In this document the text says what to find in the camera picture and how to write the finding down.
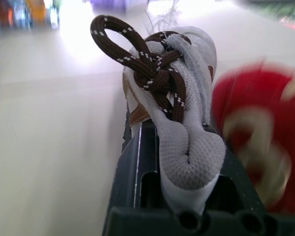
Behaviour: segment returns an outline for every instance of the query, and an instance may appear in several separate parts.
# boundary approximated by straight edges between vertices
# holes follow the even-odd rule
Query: brown rope
[[[119,32],[127,38],[138,51],[139,58],[112,42],[105,29]],[[182,55],[178,50],[173,50],[166,43],[166,38],[169,35],[178,33],[173,31],[159,32],[144,40],[126,22],[104,15],[94,18],[90,26],[90,33],[95,43],[105,54],[134,71],[136,84],[140,88],[151,92],[168,119],[182,123],[186,87],[180,73],[170,67],[170,63],[176,61]],[[185,35],[180,36],[191,44],[188,37]],[[151,53],[146,44],[147,41],[160,42],[167,52],[162,55]],[[174,106],[167,99],[168,92],[175,94]]]

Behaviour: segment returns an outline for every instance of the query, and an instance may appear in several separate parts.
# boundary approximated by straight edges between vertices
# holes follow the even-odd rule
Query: black plastic object
[[[229,150],[203,216],[174,215],[161,192],[156,129],[146,121],[118,161],[103,235],[295,236],[295,217],[267,214]]]

